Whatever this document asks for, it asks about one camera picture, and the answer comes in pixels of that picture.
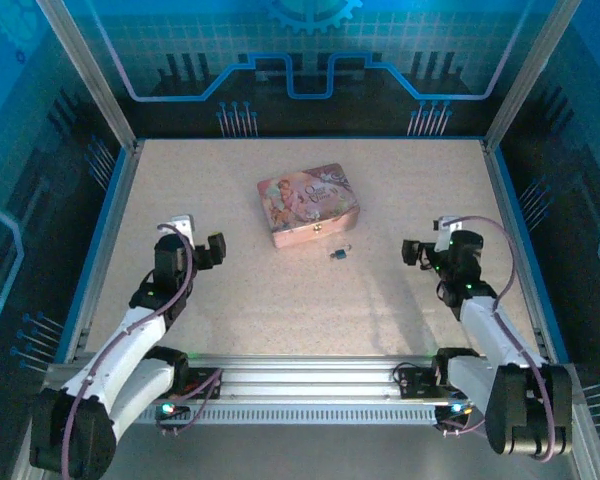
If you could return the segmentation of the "small LED circuit board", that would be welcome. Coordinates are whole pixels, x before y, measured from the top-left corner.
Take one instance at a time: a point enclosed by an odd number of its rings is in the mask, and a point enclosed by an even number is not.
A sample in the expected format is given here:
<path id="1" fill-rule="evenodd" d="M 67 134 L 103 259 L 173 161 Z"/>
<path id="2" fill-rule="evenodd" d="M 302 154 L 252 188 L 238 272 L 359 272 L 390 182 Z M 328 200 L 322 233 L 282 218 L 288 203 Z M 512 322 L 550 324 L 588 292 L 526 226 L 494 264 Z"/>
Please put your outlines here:
<path id="1" fill-rule="evenodd" d="M 163 402 L 157 407 L 156 419 L 168 420 L 174 417 L 189 413 L 190 408 L 187 405 L 179 405 L 171 401 Z"/>
<path id="2" fill-rule="evenodd" d="M 464 425 L 468 422 L 473 407 L 467 403 L 455 402 L 435 407 L 435 418 L 438 423 L 448 421 Z"/>

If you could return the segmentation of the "aluminium side rail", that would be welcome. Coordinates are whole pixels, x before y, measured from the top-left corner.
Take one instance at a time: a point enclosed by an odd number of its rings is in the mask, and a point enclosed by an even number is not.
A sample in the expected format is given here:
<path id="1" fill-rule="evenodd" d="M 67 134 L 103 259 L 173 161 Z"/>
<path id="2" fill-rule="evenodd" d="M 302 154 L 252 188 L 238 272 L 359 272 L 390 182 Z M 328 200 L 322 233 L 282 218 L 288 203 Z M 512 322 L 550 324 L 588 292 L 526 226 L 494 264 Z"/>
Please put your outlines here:
<path id="1" fill-rule="evenodd" d="M 516 273 L 531 325 L 539 334 L 543 352 L 555 362 L 569 362 L 554 309 L 542 277 L 518 197 L 499 148 L 483 143 L 483 154 L 502 224 L 513 239 Z"/>
<path id="2" fill-rule="evenodd" d="M 144 143 L 139 140 L 131 153 L 120 152 L 56 351 L 56 363 L 72 363 L 84 344 L 84 335 L 88 335 Z"/>

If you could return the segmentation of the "grey metal panel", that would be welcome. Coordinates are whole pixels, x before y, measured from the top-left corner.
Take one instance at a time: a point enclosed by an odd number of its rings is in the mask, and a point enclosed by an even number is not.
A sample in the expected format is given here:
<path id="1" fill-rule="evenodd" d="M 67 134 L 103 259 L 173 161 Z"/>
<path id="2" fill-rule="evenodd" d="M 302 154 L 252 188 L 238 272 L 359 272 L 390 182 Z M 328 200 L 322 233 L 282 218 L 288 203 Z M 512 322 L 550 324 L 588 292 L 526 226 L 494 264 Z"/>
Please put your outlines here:
<path id="1" fill-rule="evenodd" d="M 571 456 L 499 456 L 478 434 L 426 426 L 134 425 L 102 480 L 600 480 Z"/>

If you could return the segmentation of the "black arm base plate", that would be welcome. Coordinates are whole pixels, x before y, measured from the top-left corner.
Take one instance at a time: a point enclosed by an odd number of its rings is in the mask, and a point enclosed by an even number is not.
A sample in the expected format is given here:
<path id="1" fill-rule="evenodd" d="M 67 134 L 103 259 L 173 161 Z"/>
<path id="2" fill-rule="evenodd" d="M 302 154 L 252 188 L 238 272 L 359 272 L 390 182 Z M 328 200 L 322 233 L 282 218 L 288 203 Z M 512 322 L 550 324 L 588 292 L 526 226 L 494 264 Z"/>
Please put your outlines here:
<path id="1" fill-rule="evenodd" d="M 400 363 L 393 369 L 392 378 L 403 400 L 445 400 L 458 395 L 457 389 L 438 381 L 435 369 L 431 367 Z"/>
<path id="2" fill-rule="evenodd" d="M 178 397 L 187 401 L 203 400 L 209 397 L 217 400 L 220 397 L 223 373 L 217 368 L 191 368 L 184 386 L 177 391 Z"/>

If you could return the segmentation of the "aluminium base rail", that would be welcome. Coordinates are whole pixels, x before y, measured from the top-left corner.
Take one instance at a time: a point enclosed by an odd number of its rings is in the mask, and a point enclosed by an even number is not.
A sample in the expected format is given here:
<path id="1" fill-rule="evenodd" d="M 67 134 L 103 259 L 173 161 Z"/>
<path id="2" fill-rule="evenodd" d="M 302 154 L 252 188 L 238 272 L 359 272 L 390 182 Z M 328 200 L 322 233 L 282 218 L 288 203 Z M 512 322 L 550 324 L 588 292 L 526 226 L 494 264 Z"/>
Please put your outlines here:
<path id="1" fill-rule="evenodd" d="M 59 388 L 93 355 L 70 364 L 49 367 L 43 388 Z M 443 406 L 468 400 L 456 397 L 435 400 L 403 400 L 392 378 L 393 369 L 408 362 L 431 367 L 432 358 L 407 357 L 290 357 L 199 356 L 189 358 L 191 368 L 220 368 L 223 373 L 222 404 L 415 404 Z"/>

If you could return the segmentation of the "pink illustrated tin box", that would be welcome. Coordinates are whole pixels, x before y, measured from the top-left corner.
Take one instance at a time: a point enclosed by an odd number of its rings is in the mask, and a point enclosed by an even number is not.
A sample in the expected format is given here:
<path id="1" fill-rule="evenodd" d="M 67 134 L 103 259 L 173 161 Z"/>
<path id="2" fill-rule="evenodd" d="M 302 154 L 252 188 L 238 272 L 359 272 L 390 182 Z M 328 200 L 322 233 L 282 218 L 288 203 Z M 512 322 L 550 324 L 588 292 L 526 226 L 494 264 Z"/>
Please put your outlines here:
<path id="1" fill-rule="evenodd" d="M 257 184 L 272 241 L 286 248 L 353 229 L 360 205 L 338 163 Z"/>

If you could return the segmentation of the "aluminium frame post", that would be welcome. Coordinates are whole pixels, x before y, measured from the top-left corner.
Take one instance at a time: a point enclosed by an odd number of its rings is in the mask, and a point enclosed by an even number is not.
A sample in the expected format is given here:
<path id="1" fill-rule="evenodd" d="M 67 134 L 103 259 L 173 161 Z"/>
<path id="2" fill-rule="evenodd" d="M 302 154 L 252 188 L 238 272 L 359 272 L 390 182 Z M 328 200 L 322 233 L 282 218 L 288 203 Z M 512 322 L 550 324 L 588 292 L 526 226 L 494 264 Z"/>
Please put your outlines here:
<path id="1" fill-rule="evenodd" d="M 137 138 L 100 66 L 63 0 L 36 0 L 92 99 L 126 153 L 134 153 Z"/>
<path id="2" fill-rule="evenodd" d="M 581 2 L 582 0 L 555 0 L 551 12 L 526 55 L 521 69 L 484 137 L 484 150 L 486 153 L 494 153 L 499 146 L 534 84 L 546 67 Z"/>

